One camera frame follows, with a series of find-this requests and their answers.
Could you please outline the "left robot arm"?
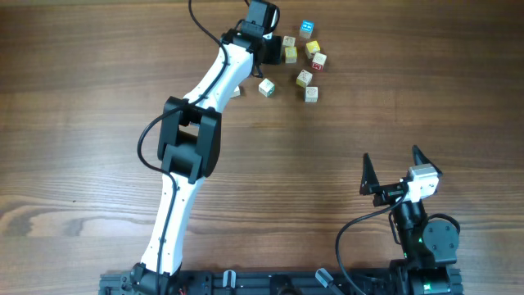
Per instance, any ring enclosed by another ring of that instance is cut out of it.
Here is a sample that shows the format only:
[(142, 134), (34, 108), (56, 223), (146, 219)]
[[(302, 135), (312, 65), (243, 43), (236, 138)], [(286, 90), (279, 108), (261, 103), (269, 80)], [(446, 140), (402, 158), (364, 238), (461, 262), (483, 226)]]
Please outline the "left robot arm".
[(160, 126), (156, 171), (162, 197), (147, 249), (131, 270), (137, 294), (175, 294), (183, 245), (195, 198), (218, 162), (222, 113), (235, 88), (261, 64), (281, 62), (282, 37), (254, 36), (231, 29), (201, 82), (183, 98), (170, 97), (144, 130)]

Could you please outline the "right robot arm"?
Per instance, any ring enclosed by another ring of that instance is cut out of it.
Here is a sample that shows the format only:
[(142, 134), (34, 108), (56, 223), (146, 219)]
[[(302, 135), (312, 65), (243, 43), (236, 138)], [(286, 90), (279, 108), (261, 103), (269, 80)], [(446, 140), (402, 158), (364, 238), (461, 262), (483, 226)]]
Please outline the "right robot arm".
[(404, 259), (390, 263), (395, 294), (462, 294), (457, 262), (460, 225), (446, 214), (428, 215), (422, 200), (436, 194), (442, 172), (412, 148), (414, 165), (396, 184), (381, 185), (371, 158), (364, 154), (360, 193), (372, 195), (375, 207), (392, 206), (388, 220)]

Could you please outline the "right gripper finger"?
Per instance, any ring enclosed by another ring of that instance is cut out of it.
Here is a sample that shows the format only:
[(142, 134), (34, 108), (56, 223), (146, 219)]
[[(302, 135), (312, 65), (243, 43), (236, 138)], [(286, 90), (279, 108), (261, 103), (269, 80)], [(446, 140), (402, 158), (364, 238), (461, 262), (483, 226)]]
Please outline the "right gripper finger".
[(361, 195), (375, 194), (380, 188), (376, 172), (373, 168), (371, 158), (368, 153), (363, 155), (363, 173), (359, 193)]
[(436, 170), (436, 173), (439, 177), (442, 176), (442, 171), (435, 165), (432, 163), (432, 161), (430, 161), (422, 152), (422, 150), (418, 147), (418, 145), (413, 145), (412, 146), (412, 154), (413, 154), (413, 160), (414, 160), (414, 164), (416, 166), (420, 166), (420, 165), (431, 165), (435, 170)]

